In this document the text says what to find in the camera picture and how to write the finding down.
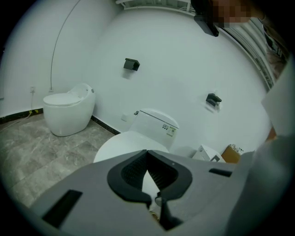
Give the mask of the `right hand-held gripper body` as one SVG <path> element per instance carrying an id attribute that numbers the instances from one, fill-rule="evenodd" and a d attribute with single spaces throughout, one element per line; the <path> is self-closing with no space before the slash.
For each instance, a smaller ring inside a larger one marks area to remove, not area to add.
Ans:
<path id="1" fill-rule="evenodd" d="M 274 86 L 262 100 L 277 136 L 295 134 L 295 58 L 290 57 Z"/>

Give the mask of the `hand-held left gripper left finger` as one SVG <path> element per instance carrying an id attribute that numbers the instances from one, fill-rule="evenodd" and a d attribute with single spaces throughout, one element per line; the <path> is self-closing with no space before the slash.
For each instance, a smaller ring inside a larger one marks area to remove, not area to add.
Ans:
<path id="1" fill-rule="evenodd" d="M 31 206 L 44 230 L 67 236 L 162 236 L 142 192 L 145 150 L 76 170 L 45 191 Z"/>

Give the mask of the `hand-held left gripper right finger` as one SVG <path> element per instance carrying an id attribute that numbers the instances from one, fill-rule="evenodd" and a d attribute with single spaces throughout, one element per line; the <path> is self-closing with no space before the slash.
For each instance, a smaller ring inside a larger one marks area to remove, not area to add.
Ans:
<path id="1" fill-rule="evenodd" d="M 160 189 L 159 223 L 149 236 L 230 236 L 230 217 L 240 195 L 239 164 L 147 152 L 148 172 Z"/>

